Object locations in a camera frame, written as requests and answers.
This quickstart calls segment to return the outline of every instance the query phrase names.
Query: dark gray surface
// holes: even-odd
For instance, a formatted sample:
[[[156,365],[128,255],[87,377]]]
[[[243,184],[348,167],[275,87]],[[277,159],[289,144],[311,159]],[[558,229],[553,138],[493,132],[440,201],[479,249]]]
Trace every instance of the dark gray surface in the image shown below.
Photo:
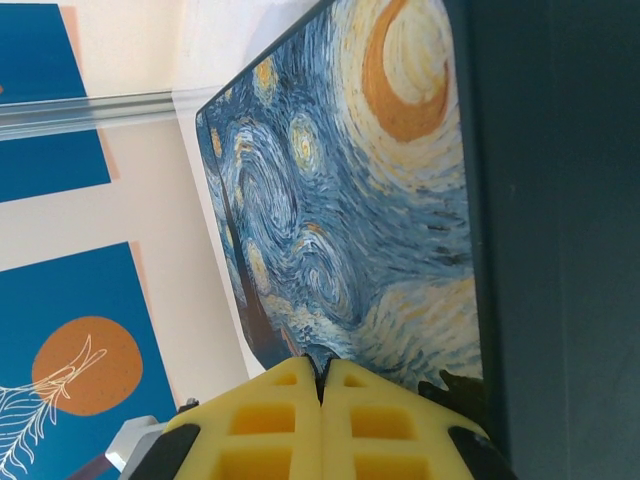
[[[640,478],[640,3],[446,3],[494,434],[524,479]]]

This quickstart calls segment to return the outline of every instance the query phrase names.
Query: blue artwork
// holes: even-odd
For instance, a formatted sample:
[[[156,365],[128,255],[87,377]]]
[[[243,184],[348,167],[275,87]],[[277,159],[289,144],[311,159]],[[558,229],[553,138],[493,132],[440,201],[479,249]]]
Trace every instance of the blue artwork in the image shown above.
[[[0,5],[0,106],[84,98],[57,5]],[[95,131],[0,142],[0,202],[108,183]]]
[[[246,340],[267,368],[336,354],[481,385],[445,9],[324,6],[196,118]]]
[[[1,480],[67,478],[125,420],[175,414],[128,244],[0,272],[0,292]]]

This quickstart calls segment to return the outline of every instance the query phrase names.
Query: crescent moon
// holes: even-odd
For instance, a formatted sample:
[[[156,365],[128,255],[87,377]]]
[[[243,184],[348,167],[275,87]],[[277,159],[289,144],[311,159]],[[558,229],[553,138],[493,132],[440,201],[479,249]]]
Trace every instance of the crescent moon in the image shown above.
[[[435,95],[420,103],[407,103],[393,90],[384,72],[384,43],[389,27],[407,0],[392,0],[376,20],[371,32],[362,72],[362,87],[380,126],[399,142],[411,142],[432,133],[443,121],[449,93],[449,68]]]

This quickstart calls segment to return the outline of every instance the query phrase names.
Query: starry night painting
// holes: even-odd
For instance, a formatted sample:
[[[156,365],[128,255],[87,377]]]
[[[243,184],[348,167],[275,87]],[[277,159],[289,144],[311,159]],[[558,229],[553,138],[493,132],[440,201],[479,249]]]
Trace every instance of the starry night painting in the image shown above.
[[[417,390],[482,385],[440,0],[336,0],[197,115],[245,338]]]

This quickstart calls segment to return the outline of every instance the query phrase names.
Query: white line drawing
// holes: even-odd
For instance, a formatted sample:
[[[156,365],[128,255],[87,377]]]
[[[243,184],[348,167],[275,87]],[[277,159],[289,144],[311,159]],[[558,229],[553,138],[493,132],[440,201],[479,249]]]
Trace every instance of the white line drawing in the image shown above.
[[[34,446],[44,439],[47,418],[56,424],[58,399],[61,395],[71,398],[67,386],[106,354],[106,348],[91,353],[91,335],[87,335],[82,350],[67,366],[36,383],[0,386],[0,478],[18,480],[11,470],[27,474],[25,460],[19,457],[26,455],[33,464],[35,454],[30,439]]]

